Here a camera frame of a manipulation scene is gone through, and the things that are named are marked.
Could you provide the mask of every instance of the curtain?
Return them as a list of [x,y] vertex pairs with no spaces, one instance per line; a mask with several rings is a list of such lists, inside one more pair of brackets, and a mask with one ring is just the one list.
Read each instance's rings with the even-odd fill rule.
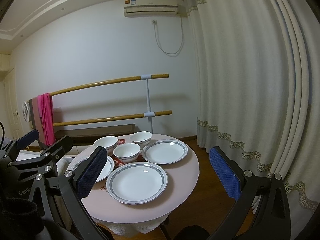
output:
[[279,173],[292,239],[320,200],[320,25],[305,0],[185,0],[198,76],[197,141]]

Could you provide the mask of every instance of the pink tablecloth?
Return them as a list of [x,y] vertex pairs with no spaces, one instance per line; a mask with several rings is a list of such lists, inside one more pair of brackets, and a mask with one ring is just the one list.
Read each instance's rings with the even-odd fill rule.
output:
[[[131,143],[129,135],[119,136],[118,139]],[[151,143],[162,139],[175,138],[153,134]],[[94,150],[94,146],[85,149],[74,161],[83,156],[89,156]],[[113,158],[116,160],[115,166],[122,165],[118,159]],[[116,201],[106,191],[106,179],[96,183],[88,197],[82,199],[82,203],[96,222],[111,230],[117,228],[116,234],[129,236],[132,235],[132,230],[147,233],[157,227],[172,210],[186,200],[196,186],[199,176],[199,162],[190,147],[188,147],[187,156],[181,161],[161,166],[168,174],[168,185],[158,198],[149,203],[127,205]]]

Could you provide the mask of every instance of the electrical cord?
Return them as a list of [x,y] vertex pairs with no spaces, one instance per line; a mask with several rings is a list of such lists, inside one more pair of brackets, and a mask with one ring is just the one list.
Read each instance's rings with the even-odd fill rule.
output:
[[181,36],[182,36],[182,38],[181,38],[181,44],[180,44],[179,49],[178,49],[176,52],[174,52],[174,53],[166,52],[166,51],[164,51],[164,50],[161,48],[160,42],[158,41],[158,38],[157,38],[157,35],[156,35],[156,24],[153,25],[154,30],[155,30],[155,38],[156,38],[157,45],[158,45],[159,49],[161,49],[161,51],[162,51],[164,54],[168,55],[168,56],[179,54],[180,51],[181,51],[181,49],[182,49],[182,47],[183,47],[183,43],[184,43],[184,33],[183,33],[182,17],[181,17],[181,16],[180,16],[180,20],[181,20]]
[[0,121],[0,125],[1,125],[1,128],[2,128],[2,139],[1,139],[1,143],[0,143],[0,149],[1,149],[3,141],[4,141],[4,127],[3,127],[3,124],[1,123],[1,121]]

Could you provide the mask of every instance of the wooden bar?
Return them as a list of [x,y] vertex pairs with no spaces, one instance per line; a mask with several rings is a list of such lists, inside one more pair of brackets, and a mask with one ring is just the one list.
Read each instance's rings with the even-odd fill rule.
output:
[[60,130],[54,135],[58,141],[65,135],[71,137],[73,145],[93,145],[93,143],[101,137],[105,136],[122,136],[127,134],[133,134],[136,125],[122,124],[115,126],[102,126],[92,128],[81,128],[72,130]]
[[[169,74],[151,75],[151,79],[168,78],[168,77],[169,77]],[[63,93],[71,92],[71,91],[76,91],[76,90],[80,90],[80,89],[85,89],[85,88],[92,88],[92,87],[98,87],[98,86],[103,86],[103,85],[116,84],[116,83],[129,82],[129,81],[137,81],[137,80],[141,80],[141,76],[117,78],[117,79],[105,80],[105,81],[100,81],[100,82],[94,82],[94,83],[90,83],[90,84],[85,84],[85,85],[81,85],[81,86],[58,90],[58,91],[50,93],[50,96],[55,96],[55,95],[59,95],[59,94],[63,94]]]
[[[155,112],[155,116],[169,115],[169,114],[172,114],[171,110]],[[53,126],[76,125],[76,124],[86,124],[86,123],[96,123],[96,122],[110,122],[110,121],[143,118],[143,117],[144,117],[144,114],[129,114],[129,115],[107,117],[107,118],[87,119],[87,120],[70,121],[70,122],[57,122],[57,123],[54,123]]]

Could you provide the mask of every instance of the door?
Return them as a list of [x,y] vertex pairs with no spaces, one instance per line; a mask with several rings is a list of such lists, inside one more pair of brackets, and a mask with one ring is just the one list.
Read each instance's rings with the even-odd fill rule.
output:
[[17,97],[16,97],[16,75],[15,70],[11,70],[4,78],[5,98],[7,102],[7,112],[13,139],[22,137],[23,130],[18,115]]

